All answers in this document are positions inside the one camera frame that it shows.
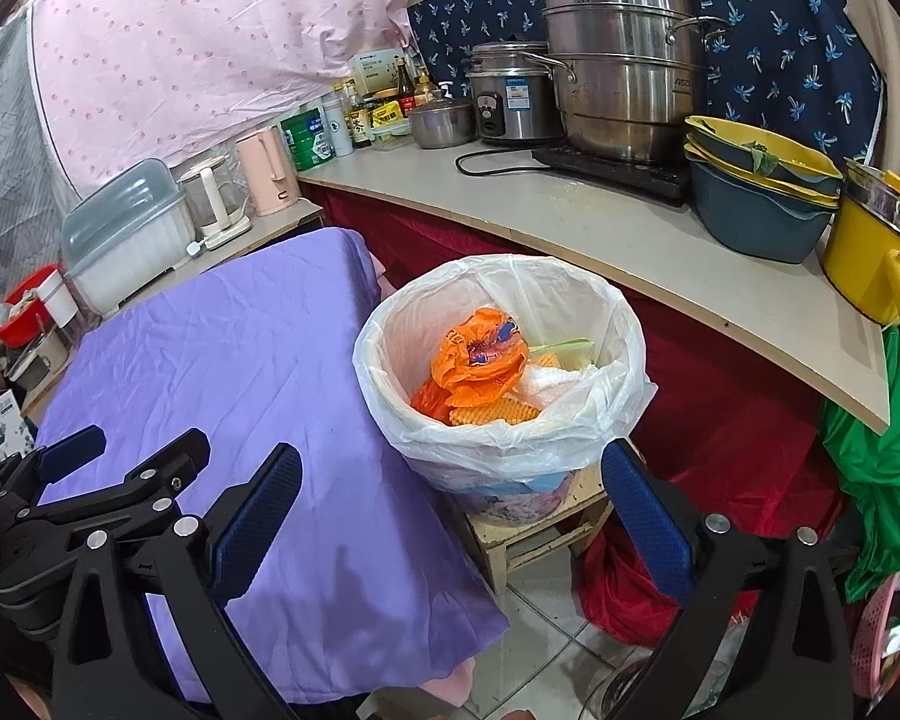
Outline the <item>white lined trash bin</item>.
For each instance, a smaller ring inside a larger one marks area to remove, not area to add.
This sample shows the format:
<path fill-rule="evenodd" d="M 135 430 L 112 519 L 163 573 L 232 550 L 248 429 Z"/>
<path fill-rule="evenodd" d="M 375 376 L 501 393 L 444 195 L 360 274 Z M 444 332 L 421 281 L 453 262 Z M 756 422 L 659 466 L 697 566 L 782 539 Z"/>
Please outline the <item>white lined trash bin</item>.
<path fill-rule="evenodd" d="M 656 394 L 624 294 L 536 255 L 464 257 L 416 278 L 370 314 L 352 364 L 411 470 L 502 523 L 554 512 Z"/>

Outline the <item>large orange foam net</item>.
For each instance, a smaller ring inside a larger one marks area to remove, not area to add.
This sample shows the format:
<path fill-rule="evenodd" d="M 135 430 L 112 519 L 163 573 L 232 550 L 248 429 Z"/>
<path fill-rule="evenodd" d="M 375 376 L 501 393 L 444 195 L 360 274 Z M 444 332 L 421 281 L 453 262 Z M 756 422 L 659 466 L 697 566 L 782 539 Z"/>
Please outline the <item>large orange foam net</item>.
<path fill-rule="evenodd" d="M 487 405 L 453 408 L 448 413 L 448 419 L 452 426 L 484 426 L 484 424 L 491 424 L 494 421 L 504 421 L 510 426 L 514 426 L 514 424 L 533 421 L 539 416 L 539 413 L 541 413 L 539 408 L 528 405 L 528 403 L 502 397 L 494 403 L 487 403 Z"/>

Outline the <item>purple tablecloth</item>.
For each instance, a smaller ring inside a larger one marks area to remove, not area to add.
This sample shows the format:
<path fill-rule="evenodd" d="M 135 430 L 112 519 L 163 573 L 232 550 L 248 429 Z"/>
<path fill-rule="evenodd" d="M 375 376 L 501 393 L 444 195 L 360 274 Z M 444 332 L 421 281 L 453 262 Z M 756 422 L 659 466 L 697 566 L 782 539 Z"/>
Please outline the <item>purple tablecloth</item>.
<path fill-rule="evenodd" d="M 509 624 L 365 408 L 352 349 L 379 299 L 361 236 L 325 227 L 123 310 L 82 339 L 38 425 L 45 445 L 100 427 L 107 449 L 46 497 L 118 483 L 194 427 L 211 456 L 180 505 L 204 514 L 292 445 L 301 494 L 227 608 L 251 655 L 294 704 L 419 688 L 461 706 Z"/>

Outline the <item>large stainless steamer pot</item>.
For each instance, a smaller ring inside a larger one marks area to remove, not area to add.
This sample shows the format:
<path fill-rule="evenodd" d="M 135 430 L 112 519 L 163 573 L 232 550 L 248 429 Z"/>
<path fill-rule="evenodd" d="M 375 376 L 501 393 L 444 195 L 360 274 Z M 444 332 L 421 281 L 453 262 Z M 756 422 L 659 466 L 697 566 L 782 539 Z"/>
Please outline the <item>large stainless steamer pot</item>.
<path fill-rule="evenodd" d="M 701 0 L 544 0 L 549 71 L 567 138 L 585 153 L 658 163 L 706 105 L 706 48 L 730 21 Z"/>

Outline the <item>teal and yellow stacked basins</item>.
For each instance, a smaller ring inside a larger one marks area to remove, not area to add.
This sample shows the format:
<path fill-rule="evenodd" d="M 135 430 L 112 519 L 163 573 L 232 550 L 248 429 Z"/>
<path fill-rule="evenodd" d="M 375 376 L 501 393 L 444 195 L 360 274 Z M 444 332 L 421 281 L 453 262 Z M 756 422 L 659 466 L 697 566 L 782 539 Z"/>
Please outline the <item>teal and yellow stacked basins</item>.
<path fill-rule="evenodd" d="M 798 265 L 836 215 L 844 174 L 821 151 L 743 122 L 690 115 L 697 215 L 738 254 Z"/>

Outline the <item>yellow electric pot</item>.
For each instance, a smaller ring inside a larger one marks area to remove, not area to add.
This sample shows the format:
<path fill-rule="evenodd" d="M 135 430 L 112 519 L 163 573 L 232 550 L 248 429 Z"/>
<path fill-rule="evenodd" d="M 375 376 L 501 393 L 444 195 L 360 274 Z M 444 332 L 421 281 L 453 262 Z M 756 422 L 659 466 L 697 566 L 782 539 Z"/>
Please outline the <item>yellow electric pot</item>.
<path fill-rule="evenodd" d="M 900 175 L 857 160 L 845 167 L 824 274 L 867 319 L 900 327 Z"/>

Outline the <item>orange printed plastic bag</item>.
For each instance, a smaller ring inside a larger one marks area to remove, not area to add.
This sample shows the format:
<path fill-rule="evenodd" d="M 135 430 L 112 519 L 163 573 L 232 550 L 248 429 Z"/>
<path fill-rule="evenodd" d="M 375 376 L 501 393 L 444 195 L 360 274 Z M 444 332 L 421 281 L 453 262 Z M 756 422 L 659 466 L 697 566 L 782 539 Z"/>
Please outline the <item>orange printed plastic bag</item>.
<path fill-rule="evenodd" d="M 453 408 L 509 397 L 527 362 L 528 344 L 514 319 L 494 307 L 481 307 L 445 333 L 411 406 L 452 426 L 448 413 Z"/>

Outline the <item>white box on shelf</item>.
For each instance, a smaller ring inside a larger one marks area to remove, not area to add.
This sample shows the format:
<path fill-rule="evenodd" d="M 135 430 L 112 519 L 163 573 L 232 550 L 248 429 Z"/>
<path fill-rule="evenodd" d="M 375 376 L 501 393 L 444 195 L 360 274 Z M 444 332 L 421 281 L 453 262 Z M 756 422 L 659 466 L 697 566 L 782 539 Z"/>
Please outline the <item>white box on shelf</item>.
<path fill-rule="evenodd" d="M 401 49 L 377 49 L 361 52 L 349 60 L 349 73 L 359 96 L 370 96 L 398 86 L 397 60 L 404 59 Z"/>

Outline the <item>pink perforated basket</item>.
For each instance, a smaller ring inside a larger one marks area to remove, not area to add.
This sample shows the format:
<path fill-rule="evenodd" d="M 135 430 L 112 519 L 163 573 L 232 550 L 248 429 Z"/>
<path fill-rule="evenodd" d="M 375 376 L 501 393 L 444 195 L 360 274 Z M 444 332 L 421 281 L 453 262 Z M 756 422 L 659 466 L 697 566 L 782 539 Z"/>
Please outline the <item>pink perforated basket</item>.
<path fill-rule="evenodd" d="M 900 572 L 887 578 L 866 603 L 850 647 L 852 691 L 873 699 L 880 689 L 880 667 L 888 631 L 891 601 L 900 592 Z"/>

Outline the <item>plastic dish drainer box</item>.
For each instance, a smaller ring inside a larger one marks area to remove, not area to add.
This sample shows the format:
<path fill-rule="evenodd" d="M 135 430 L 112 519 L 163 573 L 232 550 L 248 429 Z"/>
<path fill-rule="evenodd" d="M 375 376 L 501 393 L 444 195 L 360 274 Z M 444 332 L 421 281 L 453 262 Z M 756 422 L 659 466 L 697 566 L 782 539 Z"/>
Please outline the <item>plastic dish drainer box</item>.
<path fill-rule="evenodd" d="M 187 260 L 194 241 L 185 192 L 155 158 L 126 169 L 82 200 L 61 228 L 66 277 L 102 317 Z"/>

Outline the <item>green plastic bag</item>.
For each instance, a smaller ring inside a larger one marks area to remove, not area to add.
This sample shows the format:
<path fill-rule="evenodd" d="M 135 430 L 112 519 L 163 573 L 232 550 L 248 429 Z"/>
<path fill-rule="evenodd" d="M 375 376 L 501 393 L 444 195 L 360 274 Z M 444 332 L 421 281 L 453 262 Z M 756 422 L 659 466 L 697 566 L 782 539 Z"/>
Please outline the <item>green plastic bag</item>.
<path fill-rule="evenodd" d="M 829 400 L 821 405 L 818 421 L 823 447 L 836 463 L 839 486 L 862 519 L 862 549 L 845 581 L 850 601 L 862 600 L 900 571 L 900 328 L 886 328 L 883 343 L 888 429 L 875 433 Z"/>

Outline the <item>black induction cooktop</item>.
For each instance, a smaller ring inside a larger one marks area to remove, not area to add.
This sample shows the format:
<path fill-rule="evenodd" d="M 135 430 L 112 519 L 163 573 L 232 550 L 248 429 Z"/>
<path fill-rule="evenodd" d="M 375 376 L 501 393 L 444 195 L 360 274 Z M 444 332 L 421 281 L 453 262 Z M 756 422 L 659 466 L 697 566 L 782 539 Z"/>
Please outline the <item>black induction cooktop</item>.
<path fill-rule="evenodd" d="M 571 145 L 540 146 L 532 156 L 544 167 L 567 176 L 644 193 L 665 205 L 683 206 L 692 197 L 691 176 L 684 164 L 629 163 L 583 153 Z"/>

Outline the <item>yellow labelled jar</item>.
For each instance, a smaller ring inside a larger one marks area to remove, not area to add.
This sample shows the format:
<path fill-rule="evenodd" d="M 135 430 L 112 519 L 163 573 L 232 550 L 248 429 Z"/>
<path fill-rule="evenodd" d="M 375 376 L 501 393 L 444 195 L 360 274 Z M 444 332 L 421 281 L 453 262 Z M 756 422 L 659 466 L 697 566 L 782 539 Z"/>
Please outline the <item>yellow labelled jar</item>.
<path fill-rule="evenodd" d="M 403 106 L 398 99 L 390 99 L 385 103 L 375 104 L 370 111 L 370 120 L 375 130 L 383 130 L 386 127 L 403 125 L 406 122 Z"/>

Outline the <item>silver rice cooker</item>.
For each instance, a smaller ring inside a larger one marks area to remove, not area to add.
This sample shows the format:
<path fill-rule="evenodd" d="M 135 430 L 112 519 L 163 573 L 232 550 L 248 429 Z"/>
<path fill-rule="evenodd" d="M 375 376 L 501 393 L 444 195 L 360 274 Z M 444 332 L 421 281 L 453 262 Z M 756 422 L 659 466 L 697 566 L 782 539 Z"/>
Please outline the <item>silver rice cooker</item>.
<path fill-rule="evenodd" d="M 548 43 L 507 41 L 473 47 L 468 82 L 483 142 L 521 145 L 564 137 L 553 78 L 530 54 L 548 55 Z"/>

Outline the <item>green tin can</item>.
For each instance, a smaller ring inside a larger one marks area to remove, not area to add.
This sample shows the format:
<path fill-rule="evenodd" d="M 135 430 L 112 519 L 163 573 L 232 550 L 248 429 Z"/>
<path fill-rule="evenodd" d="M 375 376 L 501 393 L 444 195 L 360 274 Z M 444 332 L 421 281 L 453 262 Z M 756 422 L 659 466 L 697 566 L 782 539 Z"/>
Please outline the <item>green tin can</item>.
<path fill-rule="evenodd" d="M 289 115 L 279 122 L 279 128 L 295 171 L 308 171 L 333 158 L 333 145 L 326 133 L 322 113 L 316 107 Z"/>

